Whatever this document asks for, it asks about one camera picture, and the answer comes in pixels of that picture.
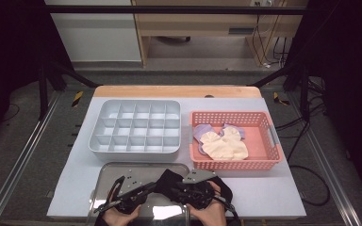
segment white wall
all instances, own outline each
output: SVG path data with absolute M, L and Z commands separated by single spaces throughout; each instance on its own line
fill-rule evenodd
M 45 0 L 46 5 L 130 6 L 129 0 Z M 53 13 L 71 61 L 139 61 L 132 14 Z

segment metal compartment tray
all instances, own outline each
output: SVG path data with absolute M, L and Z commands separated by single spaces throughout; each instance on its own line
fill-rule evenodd
M 180 104 L 169 100 L 108 100 L 90 137 L 97 157 L 172 161 L 181 142 Z

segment white cloth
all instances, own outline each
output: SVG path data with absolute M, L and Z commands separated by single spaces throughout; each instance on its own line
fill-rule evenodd
M 248 157 L 248 149 L 236 128 L 224 128 L 222 137 L 214 132 L 207 132 L 201 136 L 200 141 L 204 152 L 213 160 L 242 160 Z

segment pink basket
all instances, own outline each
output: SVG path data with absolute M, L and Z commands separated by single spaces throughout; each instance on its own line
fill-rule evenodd
M 201 170 L 269 170 L 282 160 L 281 145 L 275 138 L 272 119 L 267 112 L 193 111 L 189 116 L 192 130 L 199 124 L 210 124 L 220 132 L 225 123 L 243 128 L 249 156 L 243 160 L 213 160 L 201 154 L 198 141 L 193 137 L 189 145 L 190 158 Z

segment white table surface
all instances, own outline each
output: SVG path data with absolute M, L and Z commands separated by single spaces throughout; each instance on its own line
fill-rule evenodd
M 60 175 L 55 196 L 47 216 L 51 218 L 86 218 L 100 169 L 105 161 L 89 149 L 93 127 L 102 104 L 110 97 L 93 97 L 86 118 Z M 143 98 L 122 98 L 142 100 Z M 246 110 L 269 112 L 263 98 L 157 98 L 174 100 L 181 104 L 181 145 L 174 162 L 185 164 L 191 170 L 189 157 L 189 113 L 196 110 Z M 299 192 L 283 160 L 268 171 L 228 171 L 217 174 L 234 194 L 232 204 L 240 218 L 300 218 L 306 212 Z

